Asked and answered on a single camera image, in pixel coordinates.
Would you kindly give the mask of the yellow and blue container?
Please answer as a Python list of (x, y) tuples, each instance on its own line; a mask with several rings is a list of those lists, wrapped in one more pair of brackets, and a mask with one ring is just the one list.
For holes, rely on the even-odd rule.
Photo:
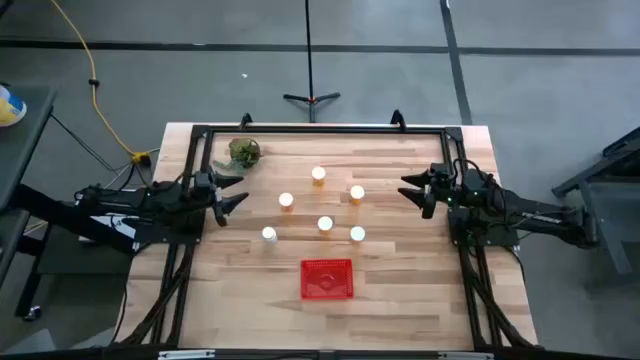
[(25, 102), (7, 87), (0, 85), (0, 127), (9, 127), (20, 122), (26, 112)]

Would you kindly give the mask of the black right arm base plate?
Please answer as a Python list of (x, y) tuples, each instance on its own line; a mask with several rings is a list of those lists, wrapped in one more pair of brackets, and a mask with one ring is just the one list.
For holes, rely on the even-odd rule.
[(475, 208), (450, 208), (447, 212), (450, 239), (456, 246), (508, 246), (519, 244), (517, 231), (496, 216)]

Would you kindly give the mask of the black tripod stand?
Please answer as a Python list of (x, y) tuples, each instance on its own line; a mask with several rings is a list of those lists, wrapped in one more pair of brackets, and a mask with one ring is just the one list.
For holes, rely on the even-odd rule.
[(316, 123), (317, 107), (321, 102), (335, 100), (341, 97), (340, 92), (333, 92), (321, 96), (315, 96), (314, 92), (314, 76), (312, 61), (312, 43), (311, 43), (311, 27), (310, 27), (310, 5), (309, 0), (304, 0), (305, 15), (305, 37), (306, 37), (306, 56), (307, 56), (307, 75), (308, 75), (308, 95), (298, 96), (293, 94), (284, 94), (283, 99), (293, 102), (304, 103), (308, 109), (308, 118), (310, 123)]

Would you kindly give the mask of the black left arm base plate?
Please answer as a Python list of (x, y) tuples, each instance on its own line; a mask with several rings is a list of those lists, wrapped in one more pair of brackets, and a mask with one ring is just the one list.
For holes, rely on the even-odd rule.
[(191, 245), (200, 242), (206, 211), (171, 215), (164, 220), (137, 218), (125, 223), (135, 229), (134, 239), (142, 244)]

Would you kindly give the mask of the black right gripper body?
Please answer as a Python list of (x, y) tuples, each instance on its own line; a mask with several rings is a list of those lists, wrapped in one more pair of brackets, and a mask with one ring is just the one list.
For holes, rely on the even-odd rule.
[(451, 205), (454, 200), (451, 175), (444, 163), (432, 163), (427, 170), (427, 184), (424, 188), (424, 205), (422, 217), (431, 219), (435, 212), (436, 203)]

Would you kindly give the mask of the small potted green plant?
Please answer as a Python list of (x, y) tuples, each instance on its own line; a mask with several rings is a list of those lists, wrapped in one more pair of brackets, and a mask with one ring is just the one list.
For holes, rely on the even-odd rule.
[(262, 157), (259, 144), (251, 138), (234, 138), (228, 144), (230, 161), (214, 160), (213, 164), (223, 170), (245, 174), (258, 164)]

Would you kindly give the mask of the black metal table frame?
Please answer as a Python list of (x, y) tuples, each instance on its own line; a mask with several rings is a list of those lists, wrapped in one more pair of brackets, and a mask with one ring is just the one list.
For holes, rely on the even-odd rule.
[[(452, 136), (300, 126), (252, 133), (262, 157), (233, 193), (248, 192), (225, 227), (207, 218), (196, 247), (178, 335), (182, 347), (468, 350), (459, 256), (447, 209), (431, 219), (405, 199), (402, 176), (455, 153)], [(312, 169), (326, 170), (314, 186)], [(354, 185), (365, 189), (350, 202)], [(290, 212), (278, 198), (294, 196)], [(328, 235), (317, 221), (329, 216)], [(275, 244), (264, 242), (273, 227)], [(350, 230), (361, 226), (365, 240)], [(354, 296), (303, 300), (300, 264), (351, 259)]]

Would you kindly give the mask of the white sheet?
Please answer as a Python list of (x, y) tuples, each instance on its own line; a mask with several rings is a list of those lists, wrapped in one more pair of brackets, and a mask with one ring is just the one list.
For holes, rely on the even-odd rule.
[[(139, 249), (140, 245), (135, 240), (136, 229), (131, 225), (125, 223), (125, 220), (135, 220), (135, 217), (108, 213), (101, 216), (92, 216), (92, 219), (128, 237), (130, 239), (131, 248), (134, 251), (137, 251)], [(80, 243), (85, 245), (107, 245), (113, 247), (113, 244), (111, 242), (98, 242), (84, 236), (80, 236), (78, 240)]]

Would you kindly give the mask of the red plastic mesh basket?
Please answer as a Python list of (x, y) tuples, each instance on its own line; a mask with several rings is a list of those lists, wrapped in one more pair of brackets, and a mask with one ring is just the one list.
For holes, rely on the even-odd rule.
[(354, 296), (351, 259), (308, 259), (300, 264), (303, 300), (344, 300)]

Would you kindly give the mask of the dark grey side table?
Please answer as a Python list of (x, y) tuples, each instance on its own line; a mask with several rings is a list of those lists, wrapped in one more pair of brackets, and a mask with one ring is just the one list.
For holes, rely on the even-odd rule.
[(35, 258), (15, 316), (27, 322), (40, 318), (33, 304), (41, 275), (37, 267), (45, 241), (24, 234), (30, 216), (35, 216), (69, 232), (108, 245), (131, 255), (137, 246), (133, 239), (94, 220), (79, 208), (56, 201), (22, 182), (36, 145), (53, 110), (56, 92), (47, 86), (0, 85), (0, 105), (17, 105), (21, 119), (0, 126), (0, 286), (4, 283), (15, 254)]

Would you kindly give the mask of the black metal bench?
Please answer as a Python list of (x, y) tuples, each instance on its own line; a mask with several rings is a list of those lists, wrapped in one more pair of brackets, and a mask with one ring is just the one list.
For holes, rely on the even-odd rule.
[(593, 233), (615, 269), (592, 287), (640, 285), (640, 126), (606, 146), (594, 164), (552, 188), (557, 198), (573, 191), (593, 217)]

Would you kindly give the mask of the silver metal bracket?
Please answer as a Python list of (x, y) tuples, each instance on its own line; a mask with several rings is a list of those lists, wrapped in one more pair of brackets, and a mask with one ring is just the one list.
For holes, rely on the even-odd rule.
[(215, 357), (214, 349), (172, 350), (159, 352), (157, 360), (207, 360)]
[(495, 360), (495, 358), (491, 353), (447, 351), (439, 352), (438, 360)]

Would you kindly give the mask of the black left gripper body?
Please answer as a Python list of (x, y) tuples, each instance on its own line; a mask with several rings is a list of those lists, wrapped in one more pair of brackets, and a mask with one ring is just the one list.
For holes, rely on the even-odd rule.
[(214, 218), (220, 227), (226, 226), (226, 218), (222, 208), (222, 197), (217, 193), (216, 175), (213, 170), (199, 171), (194, 175), (193, 196), (207, 201), (212, 208)]

